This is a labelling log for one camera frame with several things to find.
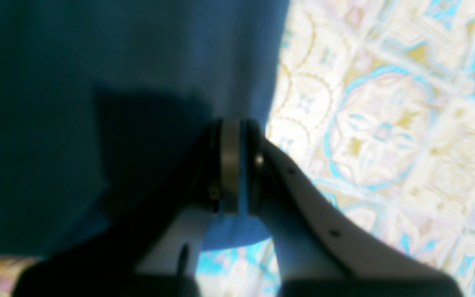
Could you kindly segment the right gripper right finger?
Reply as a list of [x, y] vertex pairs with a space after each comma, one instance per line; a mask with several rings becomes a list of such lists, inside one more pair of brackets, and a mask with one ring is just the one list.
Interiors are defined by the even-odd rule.
[[350, 221], [254, 120], [240, 124], [247, 214], [275, 242], [279, 297], [461, 297], [444, 272], [390, 248]]

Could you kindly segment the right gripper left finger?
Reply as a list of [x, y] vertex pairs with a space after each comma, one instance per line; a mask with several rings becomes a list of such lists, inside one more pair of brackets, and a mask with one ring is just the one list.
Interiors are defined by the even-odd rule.
[[239, 212], [240, 121], [219, 120], [134, 212], [27, 269], [15, 297], [200, 297], [211, 218]]

